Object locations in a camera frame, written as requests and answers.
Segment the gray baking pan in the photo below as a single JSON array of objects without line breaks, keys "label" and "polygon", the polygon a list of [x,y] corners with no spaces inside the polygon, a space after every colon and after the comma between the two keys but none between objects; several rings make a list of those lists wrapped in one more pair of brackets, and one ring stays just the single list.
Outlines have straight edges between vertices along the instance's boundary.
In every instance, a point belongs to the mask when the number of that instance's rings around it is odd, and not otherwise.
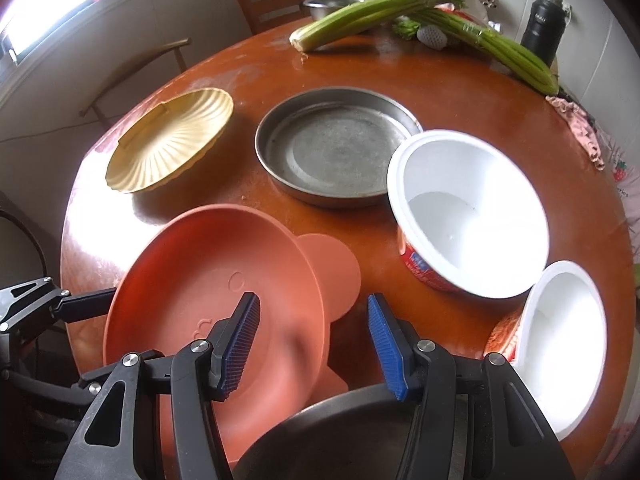
[{"label": "gray baking pan", "polygon": [[271,109],[258,126],[255,151],[290,195],[324,207],[359,207],[386,195],[391,156],[421,131],[412,113],[389,97],[326,87]]}]

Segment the silver bolt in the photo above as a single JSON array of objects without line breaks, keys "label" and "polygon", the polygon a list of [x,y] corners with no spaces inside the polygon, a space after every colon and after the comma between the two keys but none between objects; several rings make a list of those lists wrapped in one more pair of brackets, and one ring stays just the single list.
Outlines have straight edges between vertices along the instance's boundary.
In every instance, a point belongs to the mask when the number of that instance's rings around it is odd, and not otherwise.
[{"label": "silver bolt", "polygon": [[491,352],[489,354],[489,362],[494,366],[502,366],[507,362],[507,359],[504,358],[504,355],[498,354],[498,352]]},{"label": "silver bolt", "polygon": [[100,383],[89,384],[89,393],[92,394],[92,396],[96,396],[97,394],[99,394],[101,389],[102,386],[100,386]]},{"label": "silver bolt", "polygon": [[420,339],[418,341],[418,350],[420,352],[433,352],[436,349],[436,343],[431,339]]},{"label": "silver bolt", "polygon": [[127,354],[122,358],[122,364],[125,366],[133,366],[138,361],[140,361],[140,356],[138,354]]},{"label": "silver bolt", "polygon": [[206,339],[196,339],[191,346],[189,347],[194,354],[199,354],[200,352],[204,352],[207,348],[209,348],[209,341]]}]

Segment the gold shell-shaped dish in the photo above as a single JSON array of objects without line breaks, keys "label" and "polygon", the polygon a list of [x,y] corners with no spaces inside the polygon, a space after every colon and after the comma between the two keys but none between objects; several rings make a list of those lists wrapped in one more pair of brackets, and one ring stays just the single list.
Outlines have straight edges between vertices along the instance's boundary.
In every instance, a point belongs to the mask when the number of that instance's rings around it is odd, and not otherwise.
[{"label": "gold shell-shaped dish", "polygon": [[107,166],[108,186],[133,193],[179,176],[216,142],[233,110],[233,99],[220,88],[158,104],[120,137]]}]

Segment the tabletop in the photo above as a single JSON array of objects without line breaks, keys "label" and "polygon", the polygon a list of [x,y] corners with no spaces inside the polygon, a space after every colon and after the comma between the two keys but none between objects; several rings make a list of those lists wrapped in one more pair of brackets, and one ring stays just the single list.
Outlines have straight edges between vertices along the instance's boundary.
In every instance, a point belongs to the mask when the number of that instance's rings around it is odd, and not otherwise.
[{"label": "tabletop", "polygon": [[[386,94],[424,129],[459,130],[487,140],[527,175],[545,207],[549,262],[573,260],[598,286],[607,317],[602,383],[589,413],[562,441],[578,478],[602,448],[628,372],[634,325],[632,257],[612,176],[598,172],[545,99],[465,50],[429,50],[383,28],[300,54],[289,45],[300,23],[283,25],[219,52],[167,83],[124,116],[85,156],[66,212],[62,285],[72,293],[118,284],[158,230],[207,203],[237,203],[278,219],[294,234],[321,232],[345,242],[362,269],[354,308],[332,326],[329,364],[357,388],[382,376],[366,325],[365,298],[382,292],[397,317],[448,351],[474,358],[496,322],[525,297],[482,300],[438,292],[404,266],[388,203],[328,210],[281,192],[254,152],[258,123],[273,106],[321,86],[353,86]],[[159,102],[204,87],[228,91],[234,114],[219,141],[179,178],[149,192],[121,194],[104,175],[118,138]],[[102,365],[105,318],[68,326],[80,371]]]}]

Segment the black bottle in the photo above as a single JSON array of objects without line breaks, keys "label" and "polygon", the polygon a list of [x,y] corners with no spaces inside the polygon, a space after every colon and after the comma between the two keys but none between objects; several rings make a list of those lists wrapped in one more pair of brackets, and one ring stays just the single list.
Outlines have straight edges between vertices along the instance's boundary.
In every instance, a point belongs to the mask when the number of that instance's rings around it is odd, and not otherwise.
[{"label": "black bottle", "polygon": [[520,44],[551,66],[564,34],[565,20],[562,0],[536,0]]}]

